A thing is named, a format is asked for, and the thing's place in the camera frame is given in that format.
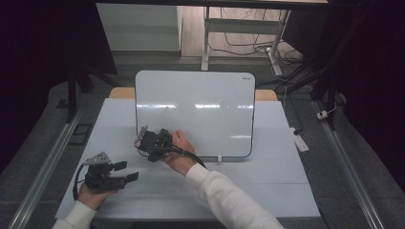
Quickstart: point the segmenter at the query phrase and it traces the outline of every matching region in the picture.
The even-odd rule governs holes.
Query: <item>white tabletop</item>
[[[197,191],[163,162],[150,162],[133,146],[137,132],[134,99],[106,99],[80,160],[105,152],[128,168],[112,176],[139,172],[139,180],[109,197],[96,214],[99,219],[214,219]],[[319,217],[307,176],[280,102],[256,102],[252,153],[244,160],[205,162],[208,170],[227,175],[277,218]],[[84,178],[85,167],[79,180]],[[74,206],[74,178],[56,213],[64,218]]]

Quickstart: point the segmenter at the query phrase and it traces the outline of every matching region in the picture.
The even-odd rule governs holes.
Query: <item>wall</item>
[[[179,51],[176,6],[96,4],[112,51]]]

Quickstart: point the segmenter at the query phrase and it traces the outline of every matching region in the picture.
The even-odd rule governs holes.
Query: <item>table leg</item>
[[[282,76],[283,75],[283,73],[281,72],[280,66],[279,66],[279,64],[277,62],[276,52],[277,52],[277,47],[278,47],[278,45],[280,43],[280,40],[281,40],[281,36],[283,34],[283,31],[284,31],[284,27],[286,26],[288,14],[289,14],[289,10],[283,10],[282,11],[282,17],[280,19],[280,24],[279,24],[278,29],[277,29],[276,37],[274,38],[274,42],[273,42],[273,45],[272,45],[271,49],[267,53],[268,58],[270,58],[271,68],[273,68],[274,74],[276,76]]]
[[[209,7],[204,8],[204,36],[202,48],[202,71],[208,71]]]

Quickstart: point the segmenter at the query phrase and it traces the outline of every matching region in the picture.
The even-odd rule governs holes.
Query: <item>metal frame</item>
[[[316,102],[312,102],[314,106],[314,110],[318,113],[321,111],[318,104]],[[372,229],[384,229],[384,224],[382,222],[381,217],[379,216],[375,206],[373,204],[372,199],[370,198],[369,193],[367,192],[366,188],[364,187],[363,183],[360,180],[357,172],[352,165],[352,162],[346,153],[345,147],[340,141],[339,135],[336,131],[333,131],[330,125],[323,121],[322,127],[330,141],[330,145],[332,146],[334,152],[336,153],[337,159],[339,160],[342,170],[348,179],[349,184],[352,187],[352,190],[357,197],[359,205],[363,210],[364,216],[367,222]]]
[[[280,43],[284,28],[286,26],[289,10],[282,13],[280,21],[259,21],[243,19],[222,19],[209,18],[209,7],[204,11],[204,40],[202,49],[202,71],[208,71],[209,47],[208,37],[210,32],[234,32],[234,33],[252,33],[252,34],[271,34],[275,35],[273,45],[267,54],[270,59],[271,68],[276,76],[282,76],[283,73],[278,64],[275,53]]]
[[[48,153],[47,158],[45,159],[44,164],[36,175],[35,180],[33,181],[29,191],[22,200],[18,210],[15,212],[14,217],[11,220],[9,229],[14,228],[25,228],[33,210],[35,209],[36,204],[41,198],[42,193],[45,190],[45,187],[48,184],[48,181],[53,174],[53,170],[57,165],[60,157],[62,156],[63,151],[65,150],[66,145],[68,144],[69,138],[75,130],[75,126],[78,123],[78,120],[83,114],[83,109],[87,104],[87,96],[83,101],[83,104],[79,108],[76,115],[73,117],[71,123],[66,123],[62,131],[59,133],[56,142]]]

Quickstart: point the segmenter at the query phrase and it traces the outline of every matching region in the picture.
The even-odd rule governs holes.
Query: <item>wrist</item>
[[[183,163],[183,165],[179,168],[179,173],[182,174],[183,176],[187,175],[188,171],[195,164],[197,164],[197,162],[190,159],[190,161],[188,163]]]

